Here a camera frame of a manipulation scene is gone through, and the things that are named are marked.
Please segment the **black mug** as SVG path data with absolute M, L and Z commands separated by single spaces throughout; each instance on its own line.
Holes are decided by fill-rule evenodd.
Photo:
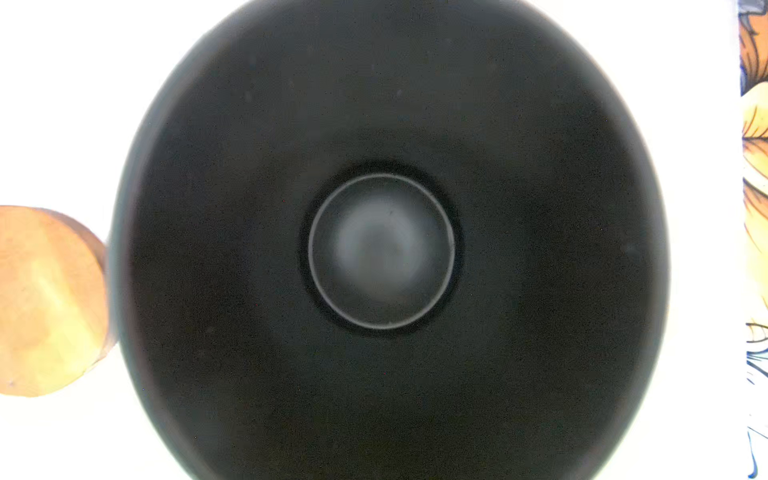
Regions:
M 149 108 L 110 314 L 194 479 L 591 479 L 668 298 L 650 158 L 520 1 L 254 1 Z

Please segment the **brown round wooden coaster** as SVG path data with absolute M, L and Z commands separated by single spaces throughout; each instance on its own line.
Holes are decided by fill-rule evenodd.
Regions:
M 73 218 L 1 208 L 1 393 L 38 397 L 81 378 L 107 356 L 106 247 Z

